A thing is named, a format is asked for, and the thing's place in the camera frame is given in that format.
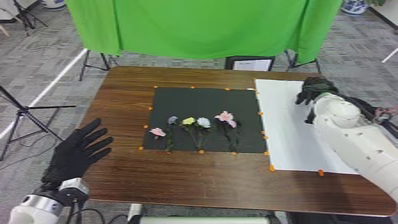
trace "white wall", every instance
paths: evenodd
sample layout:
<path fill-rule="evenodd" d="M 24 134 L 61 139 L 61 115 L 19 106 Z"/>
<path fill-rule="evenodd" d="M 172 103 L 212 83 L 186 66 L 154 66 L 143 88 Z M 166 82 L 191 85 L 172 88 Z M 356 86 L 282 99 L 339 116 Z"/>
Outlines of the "white wall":
<path fill-rule="evenodd" d="M 37 0 L 17 0 L 22 7 L 28 7 Z M 17 10 L 13 6 L 12 0 L 0 0 L 0 8 L 6 9 L 13 15 L 17 15 Z M 12 17 L 8 14 L 0 10 L 0 20 L 10 20 Z"/>
<path fill-rule="evenodd" d="M 383 6 L 372 8 L 398 26 L 398 0 L 387 0 Z"/>

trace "black cable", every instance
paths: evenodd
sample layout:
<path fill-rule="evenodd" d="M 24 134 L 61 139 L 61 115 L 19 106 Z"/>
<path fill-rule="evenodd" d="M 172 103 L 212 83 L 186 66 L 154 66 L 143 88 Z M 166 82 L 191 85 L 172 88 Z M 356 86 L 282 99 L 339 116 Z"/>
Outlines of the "black cable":
<path fill-rule="evenodd" d="M 120 217 L 124 217 L 127 219 L 127 216 L 124 214 L 120 214 L 109 219 L 108 224 L 111 224 L 113 221 L 116 220 L 116 218 L 120 218 Z"/>
<path fill-rule="evenodd" d="M 69 224 L 70 223 L 70 217 L 72 217 L 72 214 L 74 214 L 74 202 L 72 202 L 72 204 L 70 204 L 70 210 L 69 210 L 69 215 L 67 215 L 67 219 L 65 219 L 65 224 Z"/>
<path fill-rule="evenodd" d="M 95 212 L 95 214 L 97 214 L 97 216 L 99 216 L 99 218 L 100 218 L 100 224 L 106 224 L 106 222 L 104 222 L 104 217 L 102 217 L 102 213 L 100 213 L 99 210 L 93 209 L 93 208 L 84 208 L 84 209 L 81 209 L 79 211 L 76 211 L 72 214 L 69 214 L 67 219 L 70 219 L 72 216 L 74 216 L 77 213 L 81 214 L 84 211 L 92 211 L 92 212 Z"/>
<path fill-rule="evenodd" d="M 92 212 L 95 212 L 95 214 L 97 214 L 97 216 L 99 216 L 99 219 L 100 219 L 100 224 L 106 224 L 102 213 L 100 213 L 99 210 L 93 209 L 93 208 L 77 209 L 76 212 L 70 212 L 70 211 L 69 211 L 67 220 L 70 221 L 70 218 L 72 218 L 74 215 L 79 215 L 79 216 L 81 216 L 81 213 L 83 213 L 84 211 L 92 211 Z M 113 224 L 115 220 L 116 220 L 120 217 L 124 217 L 124 218 L 127 219 L 127 216 L 125 216 L 124 214 L 120 214 L 120 215 L 116 215 L 116 216 L 109 219 L 108 224 Z"/>
<path fill-rule="evenodd" d="M 15 138 L 21 137 L 19 130 L 21 130 L 22 124 L 24 124 L 24 116 L 21 117 L 21 124 L 19 124 L 19 127 L 17 127 L 17 129 L 15 129 Z M 49 136 L 49 134 L 42 135 L 42 136 L 33 140 L 33 142 L 29 143 L 29 145 L 26 145 L 26 144 L 22 143 L 22 140 L 17 141 L 19 146 L 28 147 L 28 148 L 33 147 L 33 145 L 37 144 L 37 142 L 40 141 L 40 139 L 42 139 L 45 136 Z"/>
<path fill-rule="evenodd" d="M 51 147 L 49 147 L 45 150 L 42 150 L 42 152 L 38 152 L 35 155 L 31 155 L 31 156 L 28 156 L 28 157 L 24 157 L 22 159 L 15 160 L 15 162 L 12 162 L 8 165 L 5 165 L 5 166 L 0 168 L 0 171 L 1 171 L 3 169 L 6 169 L 10 166 L 13 166 L 17 163 L 21 163 L 24 160 L 28 160 L 28 159 L 38 157 L 38 156 L 40 156 L 40 155 L 53 149 L 53 147 L 54 147 L 54 145 L 56 145 L 56 142 L 58 142 L 58 140 L 54 139 Z"/>
<path fill-rule="evenodd" d="M 79 201 L 77 203 L 77 217 L 76 217 L 76 224 L 83 223 L 83 215 L 81 215 L 81 210 L 83 210 L 83 202 Z"/>

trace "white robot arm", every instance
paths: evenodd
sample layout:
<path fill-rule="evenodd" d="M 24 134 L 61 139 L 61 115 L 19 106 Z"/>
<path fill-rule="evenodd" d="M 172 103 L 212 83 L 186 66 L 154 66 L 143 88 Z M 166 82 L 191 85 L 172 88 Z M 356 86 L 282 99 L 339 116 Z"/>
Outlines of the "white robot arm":
<path fill-rule="evenodd" d="M 38 190 L 24 197 L 10 211 L 8 224 L 54 224 L 65 206 L 88 199 L 88 188 L 81 178 L 61 182 L 56 191 Z"/>
<path fill-rule="evenodd" d="M 54 224 L 61 204 L 49 198 L 28 195 L 19 206 L 10 211 L 8 224 Z"/>
<path fill-rule="evenodd" d="M 398 148 L 356 106 L 330 93 L 314 99 L 314 128 L 346 165 L 398 201 Z"/>

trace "orange marker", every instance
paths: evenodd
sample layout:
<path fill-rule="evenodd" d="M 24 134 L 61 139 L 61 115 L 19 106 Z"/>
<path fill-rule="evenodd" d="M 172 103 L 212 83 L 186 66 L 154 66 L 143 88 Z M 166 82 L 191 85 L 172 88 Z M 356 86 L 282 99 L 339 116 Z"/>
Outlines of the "orange marker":
<path fill-rule="evenodd" d="M 323 170 L 317 170 L 317 174 L 321 177 L 324 176 Z"/>

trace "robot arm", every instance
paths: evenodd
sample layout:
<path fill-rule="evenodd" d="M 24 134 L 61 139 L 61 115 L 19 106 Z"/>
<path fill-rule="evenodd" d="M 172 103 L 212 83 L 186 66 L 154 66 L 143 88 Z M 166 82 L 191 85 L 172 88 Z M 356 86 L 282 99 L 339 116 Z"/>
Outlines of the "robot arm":
<path fill-rule="evenodd" d="M 376 108 L 360 99 L 339 95 L 331 82 L 321 78 L 303 81 L 296 104 L 303 101 L 314 101 L 305 123 L 314 124 L 346 165 L 398 201 L 395 126 L 385 116 L 374 116 Z"/>
<path fill-rule="evenodd" d="M 314 100 L 314 128 L 346 165 L 398 201 L 398 148 L 381 126 L 367 124 L 358 108 L 330 93 Z"/>
<path fill-rule="evenodd" d="M 92 144 L 106 134 L 106 129 L 92 133 L 99 125 L 100 120 L 95 119 L 58 144 L 40 179 L 42 185 L 10 211 L 8 224 L 54 224 L 63 207 L 83 205 L 88 188 L 81 176 L 109 153 L 109 148 L 102 148 L 113 141 L 106 138 Z"/>

